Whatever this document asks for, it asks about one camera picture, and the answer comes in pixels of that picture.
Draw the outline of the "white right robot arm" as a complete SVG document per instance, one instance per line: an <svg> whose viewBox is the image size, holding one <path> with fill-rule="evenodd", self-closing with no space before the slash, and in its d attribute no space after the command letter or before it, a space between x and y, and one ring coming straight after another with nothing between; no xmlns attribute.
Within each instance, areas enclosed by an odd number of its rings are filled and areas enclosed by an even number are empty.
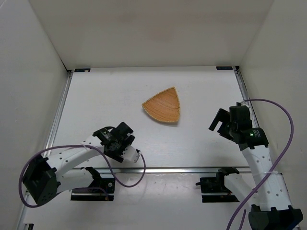
<svg viewBox="0 0 307 230"><path fill-rule="evenodd" d="M293 136L294 124L288 111L280 104L290 122L289 140L279 157L273 161L270 156L269 142L264 130L254 127L250 109L244 103L237 103L229 110L219 109L209 130L215 130L221 123L218 133L227 140L236 143L246 159L255 187L251 188L236 168L221 168L224 186L232 192L240 204L232 214L227 229L239 211L247 217L253 230L293 230L303 220L299 208L293 208L281 173L276 166L287 152Z"/></svg>

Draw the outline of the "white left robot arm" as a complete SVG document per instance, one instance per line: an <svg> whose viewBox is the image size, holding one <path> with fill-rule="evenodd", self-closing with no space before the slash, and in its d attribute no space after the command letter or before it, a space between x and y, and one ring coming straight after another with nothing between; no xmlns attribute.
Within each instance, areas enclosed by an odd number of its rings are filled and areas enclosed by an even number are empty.
<svg viewBox="0 0 307 230"><path fill-rule="evenodd" d="M124 122L117 127L95 131L79 145L61 147L48 157L38 155L30 160L22 183L38 206L42 206L66 190L80 193L106 193L109 186L102 182L92 166L73 169L96 156L107 156L117 162L137 162L139 152L132 146L133 130Z"/></svg>

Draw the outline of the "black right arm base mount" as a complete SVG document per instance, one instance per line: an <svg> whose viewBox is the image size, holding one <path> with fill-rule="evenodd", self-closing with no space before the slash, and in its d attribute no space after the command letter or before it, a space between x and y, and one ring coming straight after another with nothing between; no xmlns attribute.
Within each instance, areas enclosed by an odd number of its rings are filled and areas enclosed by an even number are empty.
<svg viewBox="0 0 307 230"><path fill-rule="evenodd" d="M236 203L239 202L231 190L225 187L224 178L230 174L239 174L234 167L220 168L215 177L201 177L195 183L201 188L202 203Z"/></svg>

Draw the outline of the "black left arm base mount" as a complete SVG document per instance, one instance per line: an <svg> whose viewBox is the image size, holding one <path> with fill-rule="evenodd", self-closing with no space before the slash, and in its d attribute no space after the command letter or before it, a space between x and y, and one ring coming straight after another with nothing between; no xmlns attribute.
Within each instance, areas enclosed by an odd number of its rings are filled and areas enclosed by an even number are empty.
<svg viewBox="0 0 307 230"><path fill-rule="evenodd" d="M74 188L71 192L71 201L114 201L115 179L103 178L93 167L82 167L90 173L92 182L87 187Z"/></svg>

